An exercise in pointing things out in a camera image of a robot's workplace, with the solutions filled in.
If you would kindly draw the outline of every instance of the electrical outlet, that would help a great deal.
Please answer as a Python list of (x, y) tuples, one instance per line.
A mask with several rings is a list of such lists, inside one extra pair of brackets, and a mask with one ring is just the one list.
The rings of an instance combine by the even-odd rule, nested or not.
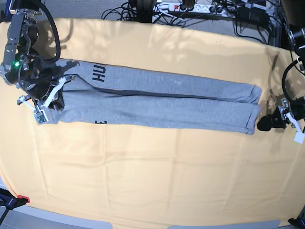
[[(162, 9), (168, 10), (168, 13), (176, 15), (177, 13), (184, 13), (186, 9), (182, 8), (180, 6), (180, 3), (172, 3), (172, 2), (163, 2), (162, 4), (159, 5)], [(223, 10), (222, 12), (218, 13), (213, 13), (210, 11), (210, 8), (214, 7), (214, 5), (205, 5), (205, 4), (195, 4), (193, 9), (189, 9), (188, 12), (186, 13), (187, 15), (194, 15), (198, 16), (199, 13), (202, 14), (211, 14), (212, 16), (220, 16), (220, 17), (226, 17), (226, 18), (234, 18), (234, 14), (229, 13), (226, 10)]]

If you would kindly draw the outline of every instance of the floor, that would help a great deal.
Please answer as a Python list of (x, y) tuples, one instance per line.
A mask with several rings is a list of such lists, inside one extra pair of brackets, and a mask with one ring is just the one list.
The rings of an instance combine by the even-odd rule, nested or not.
[[(127, 0), (42, 0), (54, 18), (90, 18), (100, 19), (108, 9), (121, 6)], [(163, 0), (166, 2), (181, 2), (182, 0)], [(197, 0), (198, 4), (210, 4), (212, 0)], [(0, 0), (0, 10), (5, 7), (6, 0)], [(214, 32), (223, 35), (236, 36), (232, 21), (224, 20), (193, 20), (188, 23), (189, 29)], [(241, 33), (260, 39), (256, 26), (247, 25)]]
[[(4, 212), (4, 208), (0, 208), (0, 215)], [(86, 224), (80, 223), (85, 227), (79, 227), (77, 221), (81, 222), (81, 219), (67, 217), (69, 221), (65, 223), (56, 222), (55, 219), (45, 220), (39, 217), (34, 217), (28, 214), (23, 214), (17, 211), (11, 211), (5, 218), (0, 229), (112, 229), (111, 224), (86, 220)], [(229, 226), (212, 226), (212, 227), (180, 227), (171, 226), (169, 229), (276, 229), (279, 225), (279, 221), (252, 223), (252, 224), (240, 224)]]

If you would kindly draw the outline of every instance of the cable bundle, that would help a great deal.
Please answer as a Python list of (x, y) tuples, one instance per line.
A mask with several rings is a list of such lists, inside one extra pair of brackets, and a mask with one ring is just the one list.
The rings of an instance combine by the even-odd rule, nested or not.
[[(240, 31), (242, 30), (242, 21), (240, 21)], [(263, 28), (264, 30), (266, 30), (268, 32), (268, 41), (266, 41), (265, 37), (263, 36), (262, 32), (260, 31), (260, 28)], [(233, 20), (233, 29), (234, 29), (234, 33), (236, 36), (238, 37), (243, 37), (243, 38), (251, 38), (254, 39), (256, 41), (259, 41), (262, 44), (269, 44), (270, 40), (272, 37), (276, 37), (276, 31), (275, 28), (273, 26), (273, 24), (271, 22), (269, 22), (268, 27), (262, 27), (262, 26), (257, 26), (257, 31), (260, 34), (260, 36), (262, 37), (262, 39), (258, 39), (256, 37), (251, 37), (251, 36), (243, 36), (241, 34), (238, 33), (238, 29), (237, 29), (237, 18), (235, 17), (235, 19)]]
[(113, 10), (104, 11), (102, 19), (107, 19), (111, 14), (117, 14), (120, 16), (117, 21), (136, 21), (137, 19), (137, 10), (134, 10), (129, 2), (123, 3), (121, 7), (117, 7)]
[(229, 0), (213, 0), (212, 4), (215, 6), (210, 8), (211, 12), (219, 13), (227, 10), (229, 13), (235, 13), (237, 10), (237, 5)]

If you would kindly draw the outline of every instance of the yellow tablecloth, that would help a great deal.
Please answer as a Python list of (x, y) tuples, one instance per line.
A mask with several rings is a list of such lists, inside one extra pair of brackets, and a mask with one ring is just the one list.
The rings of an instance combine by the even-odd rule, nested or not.
[[(283, 97), (281, 77), (291, 62), (285, 50), (135, 22), (56, 24), (62, 58), (256, 84), (263, 89), (262, 115)], [(0, 53), (8, 26), (0, 24)], [(47, 44), (52, 53), (50, 36), (41, 30), (38, 46)], [(295, 70), (291, 75), (293, 89), (304, 95), (304, 79)], [(132, 125), (39, 126), (28, 108), (16, 105), (21, 90), (1, 80), (0, 91), (0, 176), (32, 207), (114, 228), (164, 229), (287, 221), (305, 204), (304, 147), (293, 141), (291, 127), (249, 136)]]

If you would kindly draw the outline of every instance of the sweatpants leg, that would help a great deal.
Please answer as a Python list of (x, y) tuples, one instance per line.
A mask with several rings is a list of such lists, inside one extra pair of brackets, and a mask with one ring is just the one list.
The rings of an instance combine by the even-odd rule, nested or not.
[(80, 78), (63, 92), (64, 111), (52, 111), (53, 123), (131, 124), (197, 128), (253, 134), (260, 114), (256, 104), (211, 99), (122, 96), (98, 91)]
[(62, 74), (78, 74), (93, 87), (122, 95), (207, 98), (257, 104), (262, 92), (255, 85), (189, 75), (64, 59), (56, 64), (62, 67)]

